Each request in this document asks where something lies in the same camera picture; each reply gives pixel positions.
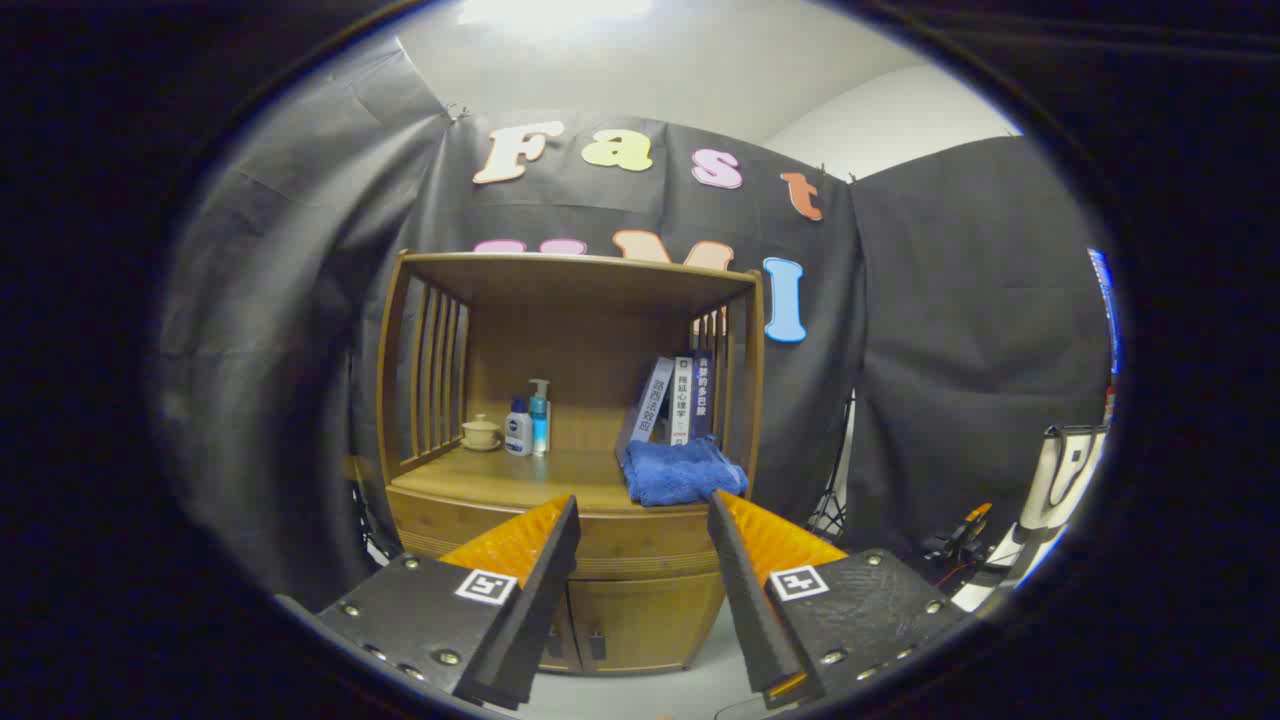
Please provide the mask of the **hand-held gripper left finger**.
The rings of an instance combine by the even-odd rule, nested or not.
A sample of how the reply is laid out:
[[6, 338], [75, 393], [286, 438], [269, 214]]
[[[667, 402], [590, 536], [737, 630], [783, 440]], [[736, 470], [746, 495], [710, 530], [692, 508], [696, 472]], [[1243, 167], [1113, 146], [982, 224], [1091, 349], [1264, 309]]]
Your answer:
[[316, 628], [398, 683], [516, 710], [530, 698], [580, 537], [577, 501], [562, 495], [438, 559], [392, 559]]

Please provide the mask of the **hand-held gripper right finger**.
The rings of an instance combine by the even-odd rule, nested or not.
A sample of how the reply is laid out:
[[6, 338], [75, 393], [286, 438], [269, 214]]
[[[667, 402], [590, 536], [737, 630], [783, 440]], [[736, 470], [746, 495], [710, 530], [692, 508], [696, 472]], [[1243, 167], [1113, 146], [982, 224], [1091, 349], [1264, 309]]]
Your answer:
[[969, 625], [887, 550], [846, 553], [723, 491], [710, 497], [707, 528], [749, 685], [768, 708], [856, 698]]

